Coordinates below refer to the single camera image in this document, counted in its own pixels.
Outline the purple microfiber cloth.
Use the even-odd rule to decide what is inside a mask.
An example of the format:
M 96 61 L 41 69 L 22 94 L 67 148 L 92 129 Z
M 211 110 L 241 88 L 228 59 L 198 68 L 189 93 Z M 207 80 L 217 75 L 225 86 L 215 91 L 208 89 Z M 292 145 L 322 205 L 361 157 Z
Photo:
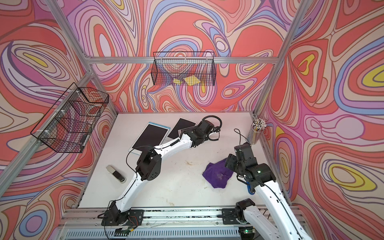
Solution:
M 214 189 L 225 189 L 233 171 L 226 167 L 226 160 L 217 163 L 209 163 L 202 176 Z

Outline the blue white drawing tablet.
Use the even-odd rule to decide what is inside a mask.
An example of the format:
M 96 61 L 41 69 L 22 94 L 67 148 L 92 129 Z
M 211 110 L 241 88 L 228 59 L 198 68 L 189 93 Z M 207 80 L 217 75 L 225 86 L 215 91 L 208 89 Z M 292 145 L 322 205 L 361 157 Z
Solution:
M 146 148 L 161 145 L 170 130 L 170 127 L 153 122 L 148 122 L 142 128 L 130 128 L 129 136 L 132 139 L 132 144 L 129 151 L 139 155 Z

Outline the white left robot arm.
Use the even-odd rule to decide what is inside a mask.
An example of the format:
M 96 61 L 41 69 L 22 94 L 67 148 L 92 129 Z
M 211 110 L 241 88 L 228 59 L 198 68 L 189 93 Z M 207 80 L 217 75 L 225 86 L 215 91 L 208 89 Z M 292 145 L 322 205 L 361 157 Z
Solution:
M 160 146 L 142 147 L 142 151 L 135 168 L 135 174 L 118 199 L 111 201 L 108 212 L 121 214 L 129 211 L 137 195 L 146 184 L 157 178 L 161 172 L 162 161 L 183 150 L 195 148 L 206 141 L 218 141 L 211 135 L 221 131 L 223 122 L 217 116 L 206 116 L 193 127 L 180 131 L 180 136 Z

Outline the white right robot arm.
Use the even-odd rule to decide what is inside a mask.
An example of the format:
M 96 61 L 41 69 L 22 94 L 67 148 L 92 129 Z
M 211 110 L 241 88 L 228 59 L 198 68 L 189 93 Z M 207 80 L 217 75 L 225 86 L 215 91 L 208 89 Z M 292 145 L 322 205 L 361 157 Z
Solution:
M 273 223 L 265 217 L 250 198 L 236 203 L 234 217 L 241 224 L 251 224 L 265 240 L 310 240 L 311 236 L 296 218 L 277 179 L 267 164 L 259 164 L 249 143 L 234 147 L 225 167 L 246 184 L 266 206 Z

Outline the cup of coloured pencils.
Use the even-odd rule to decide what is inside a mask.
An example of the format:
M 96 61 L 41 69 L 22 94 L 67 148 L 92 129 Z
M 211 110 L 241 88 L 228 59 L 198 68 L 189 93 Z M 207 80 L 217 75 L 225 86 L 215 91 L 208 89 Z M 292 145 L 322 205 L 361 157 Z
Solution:
M 264 119 L 258 118 L 253 120 L 251 129 L 248 135 L 248 142 L 251 145 L 255 145 L 266 127 L 267 127 L 267 124 Z

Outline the yellow cloth in basket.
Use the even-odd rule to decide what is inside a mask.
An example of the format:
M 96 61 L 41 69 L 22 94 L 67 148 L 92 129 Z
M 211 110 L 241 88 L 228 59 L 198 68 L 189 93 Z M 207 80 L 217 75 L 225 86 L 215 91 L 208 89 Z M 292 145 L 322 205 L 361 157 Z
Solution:
M 185 77 L 183 79 L 176 79 L 176 78 L 173 78 L 173 82 L 172 82 L 174 85 L 187 85 L 187 86 L 194 86 L 194 85 L 198 85 L 201 83 L 200 79 L 198 79 L 195 75 L 192 75 L 192 76 L 189 76 L 189 77 Z

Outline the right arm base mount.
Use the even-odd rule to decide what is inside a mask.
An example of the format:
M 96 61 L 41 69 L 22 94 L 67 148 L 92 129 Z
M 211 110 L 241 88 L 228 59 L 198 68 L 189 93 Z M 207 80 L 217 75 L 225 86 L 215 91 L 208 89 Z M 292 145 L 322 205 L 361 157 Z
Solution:
M 255 202 L 250 198 L 237 202 L 232 209 L 222 209 L 221 214 L 217 215 L 222 219 L 224 225 L 252 225 L 261 221 L 261 213 Z

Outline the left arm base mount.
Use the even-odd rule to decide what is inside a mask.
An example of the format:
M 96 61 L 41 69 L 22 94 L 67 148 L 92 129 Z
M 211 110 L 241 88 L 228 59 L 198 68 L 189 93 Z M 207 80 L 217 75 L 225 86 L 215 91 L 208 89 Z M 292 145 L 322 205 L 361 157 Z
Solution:
M 103 226 L 130 226 L 138 227 L 142 225 L 144 219 L 144 210 L 128 210 L 121 212 L 118 210 L 116 201 L 111 201 L 107 210 L 98 215 L 98 219 L 102 220 Z

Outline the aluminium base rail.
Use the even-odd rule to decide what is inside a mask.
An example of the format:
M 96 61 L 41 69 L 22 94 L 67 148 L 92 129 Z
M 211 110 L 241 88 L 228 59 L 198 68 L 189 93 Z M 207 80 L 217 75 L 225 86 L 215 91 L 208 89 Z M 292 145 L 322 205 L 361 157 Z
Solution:
M 271 223 L 265 206 L 257 206 Z M 103 209 L 75 209 L 65 213 L 53 240 L 263 240 L 252 225 L 224 225 L 217 215 L 227 207 L 134 208 L 144 210 L 141 226 L 103 226 Z M 306 232 L 314 239 L 302 212 L 292 208 Z

